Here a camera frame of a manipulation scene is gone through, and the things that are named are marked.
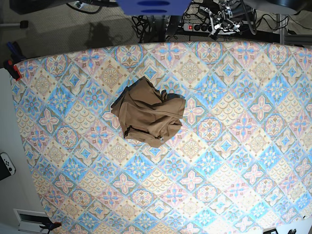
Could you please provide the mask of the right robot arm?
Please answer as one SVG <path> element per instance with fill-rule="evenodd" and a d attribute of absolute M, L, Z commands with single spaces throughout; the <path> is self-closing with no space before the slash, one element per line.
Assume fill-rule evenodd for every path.
<path fill-rule="evenodd" d="M 66 3 L 66 6 L 68 6 L 72 10 L 88 15 L 97 14 L 102 10 L 102 8 L 119 7 L 116 1 L 110 0 L 75 0 L 72 3 Z M 85 6 L 97 6 L 98 8 L 95 11 L 88 11 L 83 10 L 83 7 Z"/>

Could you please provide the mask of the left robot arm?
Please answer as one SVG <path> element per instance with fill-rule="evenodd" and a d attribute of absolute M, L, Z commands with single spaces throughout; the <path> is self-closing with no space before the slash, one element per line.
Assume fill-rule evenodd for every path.
<path fill-rule="evenodd" d="M 204 0 L 199 12 L 209 19 L 209 36 L 216 39 L 220 32 L 242 33 L 247 29 L 256 35 L 256 11 L 294 15 L 307 5 L 306 0 Z"/>

